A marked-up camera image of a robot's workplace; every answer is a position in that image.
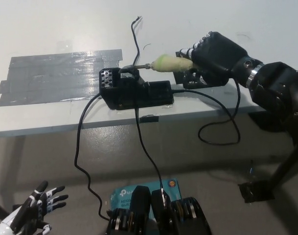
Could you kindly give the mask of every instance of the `white table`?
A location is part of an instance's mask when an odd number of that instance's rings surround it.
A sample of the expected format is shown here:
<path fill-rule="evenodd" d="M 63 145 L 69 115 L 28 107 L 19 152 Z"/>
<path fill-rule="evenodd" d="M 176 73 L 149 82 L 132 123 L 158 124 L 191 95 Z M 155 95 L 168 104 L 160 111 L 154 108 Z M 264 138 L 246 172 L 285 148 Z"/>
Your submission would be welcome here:
<path fill-rule="evenodd" d="M 298 0 L 1 0 L 0 81 L 5 80 L 11 57 L 76 51 L 122 49 L 120 66 L 131 64 L 136 48 L 130 30 L 136 30 L 141 50 L 139 63 L 160 54 L 189 47 L 209 31 L 218 31 L 243 46 L 264 63 L 283 61 L 298 70 Z M 170 80 L 171 73 L 141 71 L 146 81 Z M 232 109 L 233 82 L 203 89 Z M 240 112 L 261 110 L 241 89 Z M 171 107 L 144 108 L 139 116 L 160 116 L 159 121 L 222 115 L 206 99 L 176 96 Z M 77 127 L 85 101 L 0 107 L 0 136 L 70 131 Z M 84 128 L 135 123 L 133 110 L 112 111 L 103 100 L 85 119 Z"/>

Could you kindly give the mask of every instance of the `black cable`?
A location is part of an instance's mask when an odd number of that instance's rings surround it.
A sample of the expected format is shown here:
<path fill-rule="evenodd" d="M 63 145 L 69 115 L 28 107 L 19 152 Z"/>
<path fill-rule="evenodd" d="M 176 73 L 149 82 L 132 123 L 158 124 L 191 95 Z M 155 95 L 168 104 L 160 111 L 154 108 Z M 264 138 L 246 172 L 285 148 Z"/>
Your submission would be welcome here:
<path fill-rule="evenodd" d="M 134 24 L 140 20 L 141 17 L 137 17 L 137 19 L 135 19 L 135 21 L 132 22 L 131 24 L 131 31 L 133 33 L 133 37 L 134 37 L 134 41 L 135 41 L 135 45 L 136 45 L 136 48 L 137 48 L 137 54 L 136 54 L 136 57 L 134 59 L 134 62 L 133 62 L 133 65 L 136 64 L 139 56 L 140 56 L 140 50 L 139 50 L 139 46 L 138 46 L 138 42 L 137 42 L 137 38 L 136 38 L 136 35 L 135 35 L 135 30 L 134 30 Z M 137 98 L 135 97 L 134 99 L 134 104 L 135 104 L 135 116 L 136 116 L 136 124 L 137 124 L 137 129 L 138 129 L 138 134 L 139 134 L 139 139 L 140 139 L 140 143 L 141 143 L 141 146 L 143 148 L 143 151 L 145 152 L 145 154 L 147 155 L 148 159 L 151 161 L 151 163 L 153 164 L 155 170 L 157 171 L 157 174 L 159 176 L 159 181 L 160 181 L 160 188 L 163 188 L 163 183 L 162 183 L 162 177 L 160 175 L 160 171 L 157 167 L 157 165 L 155 164 L 155 162 L 153 161 L 153 159 L 150 157 L 149 153 L 147 152 L 144 144 L 143 144 L 143 141 L 142 141 L 142 136 L 141 136 L 141 130 L 140 130 L 140 125 L 139 125 L 139 108 L 137 106 Z"/>
<path fill-rule="evenodd" d="M 84 108 L 84 111 L 82 112 L 81 114 L 81 117 L 79 119 L 79 123 L 78 123 L 78 129 L 77 129 L 77 143 L 76 143 L 76 154 L 75 154 L 75 160 L 74 160 L 74 165 L 75 167 L 80 170 L 81 172 L 83 172 L 87 178 L 88 178 L 88 190 L 94 195 L 96 196 L 99 201 L 100 201 L 100 207 L 99 207 L 99 216 L 102 218 L 102 219 L 105 219 L 107 221 L 109 221 L 109 219 L 107 217 L 104 217 L 103 215 L 101 215 L 101 209 L 102 209 L 102 199 L 101 197 L 91 189 L 90 185 L 91 185 L 91 177 L 90 177 L 90 174 L 84 170 L 83 168 L 81 168 L 78 164 L 77 164 L 77 160 L 78 160 L 78 155 L 79 155 L 79 145 L 80 145 L 80 131 L 81 131 L 81 127 L 82 127 L 82 123 L 83 123 L 83 120 L 85 118 L 85 114 L 87 112 L 87 110 L 89 109 L 90 105 L 100 96 L 100 94 L 97 94 L 95 95 L 89 102 L 88 104 L 85 106 Z"/>
<path fill-rule="evenodd" d="M 207 95 L 207 94 L 204 94 L 202 92 L 197 92 L 197 91 L 192 91 L 192 90 L 172 90 L 173 93 L 184 93 L 184 92 L 188 92 L 188 93 L 195 93 L 195 94 L 199 94 L 199 95 L 202 95 L 206 98 L 209 98 L 211 100 L 213 100 L 214 102 L 216 102 L 217 104 L 219 104 L 222 109 L 226 112 L 226 114 L 229 116 L 229 119 L 226 120 L 226 121 L 216 121 L 216 122 L 211 122 L 209 124 L 206 124 L 204 125 L 203 127 L 200 128 L 199 132 L 198 132 L 198 137 L 199 139 L 204 142 L 204 143 L 208 143 L 208 144 L 212 144 L 212 145 L 218 145 L 218 146 L 226 146 L 226 145 L 232 145 L 232 144 L 237 144 L 240 142 L 241 140 L 241 134 L 240 134 L 240 131 L 239 131 L 239 128 L 237 126 L 237 123 L 235 122 L 234 118 L 235 116 L 237 115 L 238 113 L 238 109 L 239 109 L 239 104 L 240 104 L 240 98 L 241 98 L 241 94 L 240 94 L 240 87 L 239 87 L 239 84 L 237 81 L 235 81 L 236 83 L 236 87 L 237 87 L 237 93 L 238 93 L 238 100 L 237 100 L 237 104 L 236 104 L 236 107 L 235 107 L 235 111 L 233 113 L 233 115 L 231 115 L 231 113 L 228 111 L 228 109 L 225 107 L 224 104 L 222 104 L 220 101 L 218 101 L 217 99 Z M 200 133 L 203 129 L 205 129 L 206 127 L 208 126 L 211 126 L 211 125 L 217 125 L 217 124 L 223 124 L 223 123 L 227 123 L 231 121 L 233 126 L 235 127 L 235 130 L 237 132 L 237 141 L 235 142 L 228 142 L 228 143 L 215 143 L 215 142 L 210 142 L 210 141 L 207 141 L 207 140 L 204 140 L 201 136 L 200 136 Z"/>
<path fill-rule="evenodd" d="M 137 60 L 139 59 L 139 56 L 140 56 L 140 49 L 139 49 L 139 46 L 138 46 L 138 42 L 137 42 L 137 38 L 136 38 L 136 34 L 135 34 L 135 30 L 134 30 L 134 24 L 141 19 L 141 16 L 138 16 L 137 19 L 135 19 L 132 23 L 131 23 L 131 31 L 133 33 L 133 37 L 134 37 L 134 41 L 135 41 L 135 45 L 136 45 L 136 48 L 137 48 L 137 55 L 134 59 L 134 62 L 133 62 L 133 65 L 135 65 L 137 63 Z"/>

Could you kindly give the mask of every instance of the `silver tape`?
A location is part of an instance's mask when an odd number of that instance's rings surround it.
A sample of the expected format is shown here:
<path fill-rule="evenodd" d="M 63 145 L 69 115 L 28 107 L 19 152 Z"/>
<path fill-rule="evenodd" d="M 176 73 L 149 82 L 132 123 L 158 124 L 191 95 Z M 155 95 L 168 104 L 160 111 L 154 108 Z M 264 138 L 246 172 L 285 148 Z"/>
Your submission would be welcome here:
<path fill-rule="evenodd" d="M 99 92 L 99 71 L 120 60 L 120 49 L 12 57 L 0 106 L 90 99 Z"/>

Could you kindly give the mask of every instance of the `gray floor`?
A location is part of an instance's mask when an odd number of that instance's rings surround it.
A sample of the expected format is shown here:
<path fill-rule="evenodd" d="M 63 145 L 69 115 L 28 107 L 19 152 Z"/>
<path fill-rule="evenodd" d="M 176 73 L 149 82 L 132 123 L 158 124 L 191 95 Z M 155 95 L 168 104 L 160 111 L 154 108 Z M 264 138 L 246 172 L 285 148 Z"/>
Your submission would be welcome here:
<path fill-rule="evenodd" d="M 285 134 L 260 131 L 246 115 L 237 119 L 242 142 L 215 147 L 201 143 L 198 128 L 209 119 L 142 124 L 143 140 L 163 178 L 176 177 L 183 197 L 196 197 L 215 235 L 298 235 L 298 175 L 275 192 L 276 200 L 245 204 L 237 184 L 268 177 L 292 148 Z M 46 216 L 53 235 L 104 234 L 98 200 L 73 166 L 75 132 L 0 139 L 0 203 L 8 210 L 42 181 L 65 185 L 68 205 Z M 232 126 L 208 129 L 210 140 L 234 138 Z M 253 160 L 254 174 L 249 175 Z M 157 180 L 135 125 L 84 130 L 79 164 L 92 175 L 104 200 L 117 187 Z"/>

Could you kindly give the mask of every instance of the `black mount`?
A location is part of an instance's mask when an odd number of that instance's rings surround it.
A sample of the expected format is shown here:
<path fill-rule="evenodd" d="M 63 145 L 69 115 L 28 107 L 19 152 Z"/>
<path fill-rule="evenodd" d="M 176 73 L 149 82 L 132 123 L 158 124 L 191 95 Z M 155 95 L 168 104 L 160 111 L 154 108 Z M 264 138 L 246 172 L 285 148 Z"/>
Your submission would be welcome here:
<path fill-rule="evenodd" d="M 99 72 L 99 81 L 101 96 L 112 110 L 174 103 L 169 81 L 144 82 L 137 69 L 103 69 Z"/>

